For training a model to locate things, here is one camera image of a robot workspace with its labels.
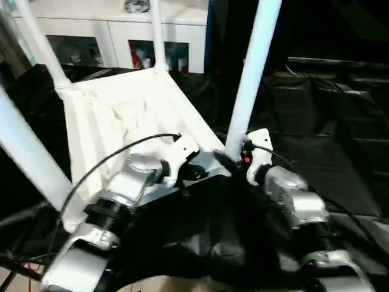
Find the robotic arm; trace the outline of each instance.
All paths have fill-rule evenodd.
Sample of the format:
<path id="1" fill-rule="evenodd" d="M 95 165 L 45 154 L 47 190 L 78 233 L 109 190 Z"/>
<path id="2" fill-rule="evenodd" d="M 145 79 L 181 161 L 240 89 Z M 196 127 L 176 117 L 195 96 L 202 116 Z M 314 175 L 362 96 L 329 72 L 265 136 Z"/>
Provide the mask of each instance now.
<path id="1" fill-rule="evenodd" d="M 130 154 L 121 169 L 86 207 L 87 219 L 78 225 L 45 273 L 41 291 L 104 291 L 110 254 L 120 244 L 147 187 L 173 187 L 178 170 L 199 152 L 197 143 L 180 137 L 155 155 Z"/>
<path id="2" fill-rule="evenodd" d="M 249 134 L 249 145 L 261 145 L 258 132 Z M 300 257 L 302 274 L 311 279 L 307 290 L 317 292 L 373 292 L 373 286 L 350 253 L 332 231 L 325 203 L 309 190 L 308 183 L 296 173 L 269 163 L 269 155 L 259 148 L 248 153 L 252 163 L 247 180 L 262 186 L 286 216 Z"/>

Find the white tube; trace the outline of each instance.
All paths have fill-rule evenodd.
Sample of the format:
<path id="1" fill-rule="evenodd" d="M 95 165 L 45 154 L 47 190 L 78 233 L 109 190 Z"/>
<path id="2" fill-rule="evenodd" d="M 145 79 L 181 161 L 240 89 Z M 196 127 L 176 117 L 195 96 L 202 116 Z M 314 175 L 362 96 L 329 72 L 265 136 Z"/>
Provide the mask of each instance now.
<path id="1" fill-rule="evenodd" d="M 249 126 L 281 3 L 282 0 L 260 0 L 258 3 L 241 83 L 225 143 L 225 153 L 234 161 L 239 159 L 240 143 Z"/>
<path id="2" fill-rule="evenodd" d="M 60 210 L 72 184 L 35 136 L 2 87 L 0 87 L 0 146 L 46 200 L 56 210 Z M 68 226 L 77 225 L 84 215 L 82 210 L 85 204 L 79 196 L 74 197 L 63 217 Z"/>
<path id="3" fill-rule="evenodd" d="M 151 21 L 154 30 L 154 54 L 156 56 L 155 68 L 167 71 L 165 42 L 162 31 L 159 0 L 150 0 Z"/>
<path id="4" fill-rule="evenodd" d="M 60 62 L 58 61 L 53 49 L 51 48 L 49 40 L 40 30 L 38 23 L 36 22 L 36 19 L 31 12 L 28 0 L 15 0 L 15 2 L 18 6 L 20 15 L 23 17 L 27 24 L 27 28 L 30 30 L 30 33 L 34 37 L 39 50 L 42 52 L 44 62 L 50 72 L 51 77 L 53 78 L 54 87 L 69 87 L 71 82 L 63 72 Z"/>

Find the cabinet door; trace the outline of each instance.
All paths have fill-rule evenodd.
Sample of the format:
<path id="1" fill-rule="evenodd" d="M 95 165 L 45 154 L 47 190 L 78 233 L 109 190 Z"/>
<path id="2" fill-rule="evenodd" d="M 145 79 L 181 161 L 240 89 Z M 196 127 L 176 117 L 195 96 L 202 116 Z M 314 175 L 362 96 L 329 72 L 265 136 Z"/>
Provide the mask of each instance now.
<path id="1" fill-rule="evenodd" d="M 144 68 L 149 62 L 153 65 L 154 35 L 151 23 L 108 21 L 108 26 L 119 67 Z M 170 67 L 203 73 L 206 26 L 163 24 L 162 29 Z"/>
<path id="2" fill-rule="evenodd" d="M 38 63 L 43 56 L 22 18 L 15 18 Z M 106 21 L 37 18 L 62 64 L 117 67 L 115 50 Z"/>

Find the black fabric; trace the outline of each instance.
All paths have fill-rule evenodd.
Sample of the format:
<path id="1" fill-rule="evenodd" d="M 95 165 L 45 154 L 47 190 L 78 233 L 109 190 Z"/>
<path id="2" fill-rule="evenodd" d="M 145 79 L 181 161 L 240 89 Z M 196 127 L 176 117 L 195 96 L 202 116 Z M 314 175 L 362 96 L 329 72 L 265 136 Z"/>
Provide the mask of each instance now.
<path id="1" fill-rule="evenodd" d="M 72 81 L 101 71 L 65 69 Z M 103 75 L 121 72 L 126 70 L 110 69 Z M 215 133 L 225 139 L 234 101 L 223 94 L 229 84 L 199 74 L 175 74 L 173 78 Z M 249 130 L 268 128 L 275 151 L 293 161 L 319 192 L 355 214 L 385 222 L 389 211 L 385 155 L 389 91 L 382 86 L 347 85 L 339 87 L 315 78 L 265 78 Z M 46 68 L 35 66 L 7 92 L 70 176 L 63 104 Z M 7 204 L 0 206 L 1 217 L 42 200 L 5 153 L 0 160 L 12 178 L 2 183 Z M 293 269 L 282 260 L 294 253 L 290 234 L 278 209 L 258 197 L 257 191 L 254 194 L 243 180 L 215 177 L 141 208 L 112 263 L 118 272 L 117 287 L 156 274 L 210 275 L 237 286 L 293 286 Z M 47 251 L 54 215 L 52 210 L 42 214 L 26 253 Z M 2 236 L 2 250 L 18 236 L 21 224 L 0 230 L 7 234 Z M 60 233 L 55 246 L 60 247 L 65 238 Z"/>

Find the white cabinet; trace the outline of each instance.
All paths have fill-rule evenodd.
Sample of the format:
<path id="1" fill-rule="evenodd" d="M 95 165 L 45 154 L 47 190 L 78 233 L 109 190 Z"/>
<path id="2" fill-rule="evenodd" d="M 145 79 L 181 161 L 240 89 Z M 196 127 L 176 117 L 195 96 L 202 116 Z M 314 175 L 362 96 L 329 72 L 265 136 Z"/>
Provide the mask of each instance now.
<path id="1" fill-rule="evenodd" d="M 130 46 L 132 41 L 134 46 L 137 40 L 153 40 L 153 28 L 151 23 L 124 23 L 108 22 L 111 31 L 112 40 L 116 51 L 119 67 L 133 68 L 133 56 L 131 55 Z M 203 73 L 204 71 L 204 54 L 205 54 L 205 34 L 206 26 L 185 26 L 178 24 L 164 24 L 163 33 L 167 51 L 169 43 L 187 44 L 188 70 L 194 73 Z M 168 63 L 171 56 L 167 52 Z"/>
<path id="2" fill-rule="evenodd" d="M 33 56 L 35 57 L 36 62 L 43 63 L 41 52 L 38 49 L 35 40 L 28 32 L 26 23 L 22 18 L 15 18 L 15 20 L 19 29 L 24 35 L 24 38 L 26 39 L 32 51 Z M 99 56 L 101 56 L 101 60 L 102 60 L 101 65 L 104 67 L 117 67 L 116 53 L 114 50 L 113 43 L 111 41 L 111 36 L 106 21 L 97 21 L 97 20 L 91 21 L 91 20 L 82 20 L 82 19 L 56 19 L 56 18 L 37 18 L 36 20 L 42 32 L 48 36 L 49 41 L 54 47 L 54 51 L 56 53 L 59 50 L 61 50 L 61 48 L 55 47 L 56 45 L 58 47 L 60 46 L 64 47 L 63 50 L 67 50 L 67 51 L 72 50 L 72 48 L 73 51 L 77 49 L 83 51 L 83 50 L 94 50 L 93 47 L 95 43 L 96 53 L 99 54 Z M 54 38 L 51 36 L 62 36 L 63 41 L 59 42 L 59 38 Z M 81 42 L 81 44 L 79 45 L 82 46 L 81 48 L 74 48 L 75 41 L 74 39 L 72 39 L 72 37 L 79 37 L 79 38 L 84 38 L 89 40 L 84 40 L 84 42 Z M 90 48 L 85 48 L 85 46 L 87 46 L 87 43 L 90 43 L 91 46 Z M 72 56 L 71 52 L 67 52 L 67 53 L 70 54 L 70 56 L 68 56 L 69 58 L 76 57 L 76 56 Z M 71 63 L 71 60 L 69 60 L 69 62 L 62 61 L 62 63 Z"/>
<path id="3" fill-rule="evenodd" d="M 151 42 L 154 37 L 150 14 L 126 13 L 123 2 L 34 0 L 31 6 L 61 63 L 134 68 L 133 60 L 143 58 L 142 67 L 146 67 L 147 63 L 152 65 Z M 203 73 L 208 2 L 161 0 L 167 60 L 171 67 Z M 35 60 L 43 63 L 23 19 L 17 11 L 12 15 Z"/>

